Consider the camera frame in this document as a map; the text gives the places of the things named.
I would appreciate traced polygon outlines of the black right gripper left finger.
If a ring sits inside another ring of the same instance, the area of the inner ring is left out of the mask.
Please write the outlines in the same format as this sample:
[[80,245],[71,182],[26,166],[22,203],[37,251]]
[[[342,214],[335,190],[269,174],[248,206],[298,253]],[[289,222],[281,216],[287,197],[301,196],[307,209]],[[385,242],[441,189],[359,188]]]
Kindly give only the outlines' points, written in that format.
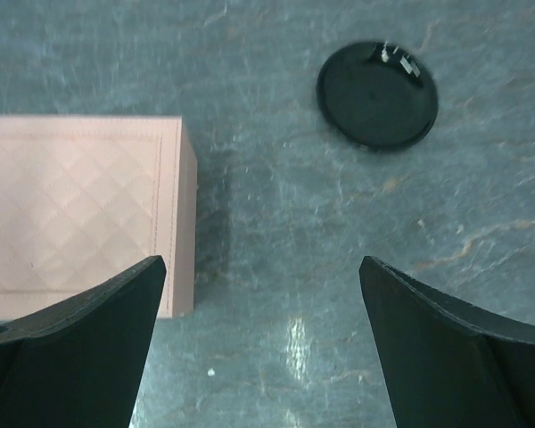
[[127,427],[166,279],[160,256],[0,324],[0,427]]

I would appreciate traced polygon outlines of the pink jewelry box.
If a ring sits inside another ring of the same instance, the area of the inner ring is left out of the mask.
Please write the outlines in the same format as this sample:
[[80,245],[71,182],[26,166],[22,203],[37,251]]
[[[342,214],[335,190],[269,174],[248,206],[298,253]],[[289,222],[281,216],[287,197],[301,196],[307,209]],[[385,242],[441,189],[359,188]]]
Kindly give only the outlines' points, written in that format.
[[0,116],[0,321],[159,255],[193,310],[197,159],[179,117]]

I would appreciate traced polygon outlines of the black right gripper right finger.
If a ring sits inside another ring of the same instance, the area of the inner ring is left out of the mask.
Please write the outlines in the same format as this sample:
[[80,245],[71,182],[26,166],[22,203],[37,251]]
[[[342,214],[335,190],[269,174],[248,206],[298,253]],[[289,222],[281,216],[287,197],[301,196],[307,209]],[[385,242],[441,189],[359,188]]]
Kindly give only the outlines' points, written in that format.
[[359,278],[398,427],[535,427],[535,325],[372,256]]

